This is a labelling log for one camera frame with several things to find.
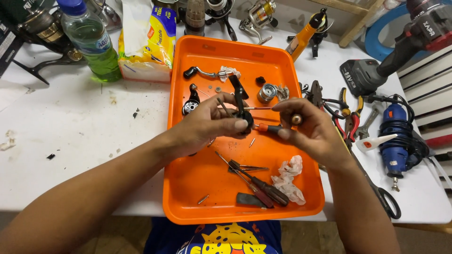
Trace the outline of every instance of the blue t-shirt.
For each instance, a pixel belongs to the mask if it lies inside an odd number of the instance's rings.
[[[144,254],[282,254],[279,221],[177,225],[152,218]]]

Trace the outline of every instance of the hand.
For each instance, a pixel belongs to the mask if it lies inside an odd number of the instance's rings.
[[[224,103],[237,106],[234,96],[228,93],[219,93],[212,98],[201,102],[195,110],[190,112],[181,122],[164,132],[171,143],[171,153],[174,158],[194,154],[204,148],[210,141],[219,136],[229,136],[244,139],[244,131],[248,123],[244,119],[229,118],[223,108],[219,108],[220,98]]]
[[[279,130],[278,135],[305,151],[318,163],[328,169],[347,168],[355,164],[331,117],[307,99],[292,98],[276,104],[272,110],[280,112],[284,128]],[[303,118],[298,132],[291,129],[290,116],[293,113],[298,113]]]

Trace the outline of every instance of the adjustable wrench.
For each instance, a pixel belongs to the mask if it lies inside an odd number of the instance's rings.
[[[375,118],[378,116],[379,113],[380,113],[380,111],[378,109],[376,109],[376,108],[374,108],[372,110],[372,112],[370,113],[369,118],[367,118],[367,120],[364,123],[364,125],[358,127],[358,129],[356,130],[355,138],[357,138],[358,135],[359,135],[359,139],[363,139],[363,138],[368,138],[369,137],[369,132],[367,130],[368,130],[369,126],[373,123]]]

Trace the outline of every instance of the white table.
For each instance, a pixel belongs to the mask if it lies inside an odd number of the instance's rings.
[[[230,19],[238,40],[255,43],[238,27],[239,20]],[[178,26],[178,37],[184,28]],[[227,32],[218,30],[218,24],[206,27],[206,35],[229,39]],[[287,35],[292,33],[266,28],[263,36],[273,35],[265,45],[285,48]],[[119,32],[111,33],[117,48]],[[319,48],[319,56],[311,57],[308,47],[295,62],[298,79],[311,85],[318,80],[323,86],[324,98],[335,99],[342,87],[346,86],[339,66],[348,59],[369,58],[351,43],[341,49],[332,39],[326,38]],[[56,54],[44,53],[40,46],[24,46],[16,60],[33,66],[40,61],[56,58]],[[34,59],[32,52],[40,53]],[[34,88],[0,113],[0,135],[11,129],[17,133],[17,146],[0,151],[0,211],[20,211],[39,195],[55,185],[93,168],[113,157],[142,144],[166,130],[170,85],[119,81],[100,85],[91,80],[91,71],[83,66],[54,66],[41,71],[50,82],[50,87],[28,74],[15,64],[11,64],[2,77]],[[403,95],[396,74],[378,89],[385,95]],[[347,95],[348,104],[355,108],[357,100]],[[377,107],[383,112],[385,105]],[[136,119],[135,110],[140,112]],[[371,106],[365,104],[363,121],[370,114]],[[382,121],[381,115],[369,128],[376,135]],[[368,172],[373,182],[390,191],[397,200],[402,217],[396,222],[405,223],[447,223],[452,219],[452,207],[437,176],[432,174],[433,166],[421,163],[399,181],[401,191],[391,191],[392,180],[386,176],[378,150],[366,154],[356,147],[354,153]],[[54,153],[56,157],[47,160]],[[325,191],[325,207],[315,216],[297,217],[290,220],[326,221],[334,220],[333,199],[328,175],[321,171]],[[164,216],[162,210],[163,171],[130,196],[116,211],[122,215]]]

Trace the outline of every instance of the orange bottle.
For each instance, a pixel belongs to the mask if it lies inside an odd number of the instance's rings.
[[[301,32],[297,33],[295,38],[287,46],[286,51],[292,56],[294,62],[308,45],[312,35],[314,35],[317,29],[325,22],[325,15],[326,8],[322,8],[320,12],[312,15],[309,23]]]

